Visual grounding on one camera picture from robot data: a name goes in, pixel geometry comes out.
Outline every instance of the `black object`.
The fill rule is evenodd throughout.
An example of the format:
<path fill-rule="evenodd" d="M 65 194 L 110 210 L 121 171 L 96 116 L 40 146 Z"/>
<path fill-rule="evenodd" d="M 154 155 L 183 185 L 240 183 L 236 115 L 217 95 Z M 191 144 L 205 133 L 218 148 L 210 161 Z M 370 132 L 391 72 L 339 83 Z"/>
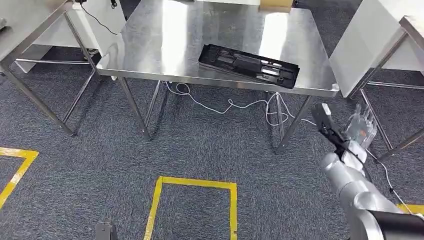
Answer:
<path fill-rule="evenodd" d="M 116 0 L 110 0 L 110 3 L 112 4 L 112 9 L 115 9 L 115 7 L 118 6 Z"/>
<path fill-rule="evenodd" d="M 203 46 L 198 61 L 201 66 L 288 89 L 295 87 L 300 70 L 292 63 L 213 44 Z"/>
<path fill-rule="evenodd" d="M 106 28 L 108 31 L 109 31 L 109 33 L 111 33 L 111 34 L 113 34 L 113 35 L 118 35 L 117 33 L 114 33 L 113 31 L 111 31 L 110 29 L 109 29 L 109 27 L 107 27 L 106 25 L 104 25 L 104 24 L 102 24 L 95 16 L 93 16 L 93 15 L 91 15 L 85 8 L 84 8 L 84 6 L 83 6 L 83 3 L 82 2 L 80 2 L 79 3 L 80 5 L 81 5 L 81 8 L 82 8 L 82 10 L 84 10 L 84 12 L 86 13 L 86 14 L 88 14 L 90 17 L 92 17 L 92 18 L 94 18 L 97 22 L 98 22 L 98 24 L 100 24 L 101 26 L 103 26 L 104 28 Z"/>
<path fill-rule="evenodd" d="M 118 233 L 112 219 L 105 217 L 95 226 L 95 240 L 118 240 Z"/>
<path fill-rule="evenodd" d="M 331 116 L 330 108 L 324 104 L 316 104 L 312 110 L 312 116 L 318 131 L 334 144 L 336 148 L 335 153 L 341 160 L 343 153 L 349 148 L 348 138 L 339 131 L 339 127 L 334 123 Z"/>
<path fill-rule="evenodd" d="M 424 239 L 424 220 L 419 216 L 368 210 L 377 221 L 385 240 Z"/>

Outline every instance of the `black plastic tray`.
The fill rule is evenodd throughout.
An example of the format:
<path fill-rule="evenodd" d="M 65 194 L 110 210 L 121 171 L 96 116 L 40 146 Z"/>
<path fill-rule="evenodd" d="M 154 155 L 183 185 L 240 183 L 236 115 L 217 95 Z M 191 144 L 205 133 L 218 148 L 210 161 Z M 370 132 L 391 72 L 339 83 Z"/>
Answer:
<path fill-rule="evenodd" d="M 203 46 L 198 61 L 204 67 L 288 89 L 295 87 L 300 70 L 296 64 L 213 44 Z"/>

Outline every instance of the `yellow floor marking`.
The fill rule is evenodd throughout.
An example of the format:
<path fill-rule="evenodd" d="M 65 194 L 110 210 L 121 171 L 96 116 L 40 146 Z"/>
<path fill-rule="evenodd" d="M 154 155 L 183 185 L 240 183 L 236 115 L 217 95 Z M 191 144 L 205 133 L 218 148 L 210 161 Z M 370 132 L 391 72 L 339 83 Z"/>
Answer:
<path fill-rule="evenodd" d="M 424 215 L 424 205 L 407 204 L 407 206 L 412 213 Z M 397 207 L 400 208 L 406 214 L 410 213 L 403 204 L 398 204 Z"/>
<path fill-rule="evenodd" d="M 3 204 L 5 204 L 6 202 L 6 199 L 8 199 L 9 195 L 12 193 L 13 189 L 19 183 L 19 181 L 24 176 L 25 172 L 30 167 L 31 163 L 33 163 L 33 160 L 37 157 L 38 154 L 38 151 L 0 147 L 0 156 L 25 159 L 22 165 L 20 165 L 19 169 L 13 175 L 12 179 L 9 181 L 9 183 L 7 183 L 6 187 L 0 193 L 0 209 L 3 207 Z"/>
<path fill-rule="evenodd" d="M 220 188 L 229 190 L 229 231 L 230 240 L 237 239 L 237 184 L 223 181 L 208 181 L 199 179 L 160 176 L 156 181 L 150 214 L 148 215 L 144 240 L 150 240 L 155 224 L 156 211 L 158 210 L 159 198 L 161 197 L 162 184 L 179 184 L 207 188 Z"/>

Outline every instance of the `black wire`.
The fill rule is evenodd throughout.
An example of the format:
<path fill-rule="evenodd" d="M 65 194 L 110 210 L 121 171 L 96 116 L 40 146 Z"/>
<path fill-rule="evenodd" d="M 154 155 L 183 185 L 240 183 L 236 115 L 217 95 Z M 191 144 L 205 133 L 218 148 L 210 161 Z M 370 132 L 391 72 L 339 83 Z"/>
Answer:
<path fill-rule="evenodd" d="M 100 25 L 102 25 L 103 27 L 105 27 L 111 34 L 113 34 L 113 35 L 118 35 L 118 34 L 116 34 L 116 33 L 114 33 L 113 31 L 111 31 L 110 29 L 109 29 L 109 27 L 107 27 L 107 26 L 105 26 L 105 25 L 103 25 L 102 23 L 100 23 L 99 22 L 99 20 L 95 17 L 95 16 L 93 16 L 93 15 L 91 15 L 84 7 L 83 7 L 83 3 L 81 2 L 80 3 L 81 4 L 81 8 L 84 10 L 84 12 L 86 13 L 86 14 L 88 14 L 88 15 L 90 15 L 92 18 L 94 18 L 97 22 L 98 22 L 98 24 L 100 24 Z"/>
<path fill-rule="evenodd" d="M 112 9 L 115 9 L 115 7 L 118 6 L 117 1 L 115 0 L 112 0 L 111 3 L 112 3 Z"/>
<path fill-rule="evenodd" d="M 358 161 L 360 162 L 360 164 L 362 164 L 362 168 L 363 168 L 363 172 L 365 173 L 365 177 L 368 179 L 368 181 L 370 183 L 373 183 L 373 180 L 371 179 L 371 175 L 368 172 L 367 167 L 365 166 L 365 163 L 358 157 L 358 155 L 356 155 L 354 152 L 352 152 L 349 148 L 346 148 L 346 151 L 348 151 L 349 153 L 351 153 L 353 156 L 355 156 L 356 159 L 358 159 Z"/>

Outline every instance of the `metal frame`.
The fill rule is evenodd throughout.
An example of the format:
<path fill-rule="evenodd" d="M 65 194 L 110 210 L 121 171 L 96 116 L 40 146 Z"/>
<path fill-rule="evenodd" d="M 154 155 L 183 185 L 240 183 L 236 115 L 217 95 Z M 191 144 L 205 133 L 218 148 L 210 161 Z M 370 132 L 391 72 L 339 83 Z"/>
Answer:
<path fill-rule="evenodd" d="M 152 115 L 152 111 L 155 106 L 156 98 L 158 97 L 158 92 L 159 92 L 159 88 L 161 86 L 162 81 L 157 81 L 156 88 L 154 89 L 150 104 L 148 106 L 147 114 L 143 120 L 143 116 L 140 113 L 140 109 L 137 106 L 136 101 L 134 100 L 133 94 L 131 93 L 131 90 L 130 90 L 130 87 L 128 86 L 128 82 L 126 78 L 122 76 L 118 76 L 117 78 L 119 80 L 119 83 L 122 86 L 123 92 L 128 100 L 131 110 L 134 113 L 134 117 L 141 128 L 141 132 L 143 134 L 144 139 L 151 140 L 151 136 L 149 135 L 147 126 L 149 125 L 149 120 Z M 299 112 L 295 116 L 293 122 L 290 124 L 290 127 L 288 128 L 286 133 L 284 133 L 283 117 L 282 117 L 283 111 L 282 111 L 282 105 L 281 105 L 279 92 L 276 92 L 275 98 L 276 98 L 277 113 L 278 113 L 278 128 L 279 128 L 278 130 L 279 130 L 279 136 L 280 136 L 280 143 L 278 145 L 278 148 L 275 150 L 275 153 L 280 154 L 284 151 L 285 146 L 289 142 L 289 138 L 293 135 L 293 132 L 295 131 L 296 127 L 301 122 L 302 118 L 305 117 L 314 97 L 310 95 L 306 97 Z"/>
<path fill-rule="evenodd" d="M 76 41 L 79 44 L 79 47 L 82 50 L 82 53 L 87 58 L 87 62 L 84 61 L 58 61 L 58 60 L 31 60 L 31 59 L 23 59 L 18 58 L 25 49 L 27 49 L 43 32 L 50 27 L 51 24 L 53 24 L 58 18 L 61 16 L 64 16 L 66 19 L 66 22 L 75 37 Z M 30 63 L 46 63 L 46 64 L 72 64 L 72 65 L 90 65 L 92 67 L 92 72 L 90 76 L 85 80 L 83 86 L 79 90 L 78 94 L 75 96 L 71 106 L 67 110 L 65 117 L 63 120 L 60 120 L 57 115 L 21 80 L 19 79 L 10 69 L 10 65 L 14 62 L 30 62 Z M 100 76 L 99 71 L 96 68 L 96 64 L 93 62 L 89 52 L 84 47 L 84 44 L 81 40 L 80 35 L 78 34 L 74 24 L 72 23 L 68 13 L 66 12 L 66 9 L 64 6 L 61 6 L 58 8 L 54 14 L 50 15 L 49 18 L 47 18 L 41 25 L 36 28 L 30 36 L 28 36 L 23 42 L 21 42 L 11 53 L 9 53 L 2 61 L 0 61 L 0 69 L 3 70 L 4 74 L 7 76 L 7 78 L 12 81 L 20 90 L 23 91 L 23 93 L 28 96 L 34 103 L 44 112 L 46 113 L 59 127 L 63 129 L 63 131 L 71 136 L 74 137 L 77 134 L 73 132 L 71 129 L 69 129 L 68 126 L 65 125 L 65 123 L 68 121 L 69 117 L 71 116 L 72 112 L 75 109 L 75 106 L 78 104 L 78 102 L 81 99 L 81 96 L 83 95 L 84 91 L 86 90 L 87 86 L 89 85 L 90 81 L 92 80 L 93 76 L 96 75 L 97 77 Z"/>
<path fill-rule="evenodd" d="M 405 21 L 405 17 L 403 17 L 400 20 L 400 23 L 402 26 L 402 22 Z M 417 90 L 424 90 L 424 86 L 417 86 L 417 85 L 407 85 L 407 84 L 397 84 L 397 83 L 386 83 L 386 82 L 376 82 L 371 81 L 371 78 L 375 75 L 376 72 L 378 72 L 386 63 L 387 61 L 393 56 L 393 54 L 398 50 L 398 48 L 402 45 L 402 43 L 410 36 L 408 32 L 404 31 L 402 35 L 399 37 L 399 39 L 394 43 L 394 45 L 390 48 L 390 50 L 387 52 L 387 54 L 380 60 L 380 62 L 377 64 L 377 66 L 367 75 L 364 77 L 364 79 L 352 90 L 352 92 L 349 94 L 349 98 L 352 99 L 353 95 L 359 91 L 361 94 L 361 97 L 366 105 L 368 105 L 369 110 L 372 112 L 375 123 L 377 125 L 378 132 L 381 134 L 381 137 L 384 141 L 385 146 L 387 147 L 387 152 L 383 154 L 381 157 L 374 157 L 378 159 L 379 161 L 385 160 L 390 156 L 393 156 L 394 154 L 399 153 L 406 147 L 408 147 L 410 144 L 415 142 L 420 137 L 424 136 L 424 128 L 413 134 L 412 136 L 408 137 L 406 140 L 402 141 L 399 145 L 396 147 L 392 146 L 392 143 L 390 142 L 389 138 L 387 137 L 387 134 L 385 130 L 383 129 L 383 126 L 377 117 L 376 112 L 374 111 L 373 106 L 371 105 L 370 100 L 368 99 L 367 94 L 365 93 L 364 87 L 366 85 L 370 86 L 383 86 L 383 87 L 392 87 L 392 88 L 403 88 L 403 89 L 417 89 Z"/>

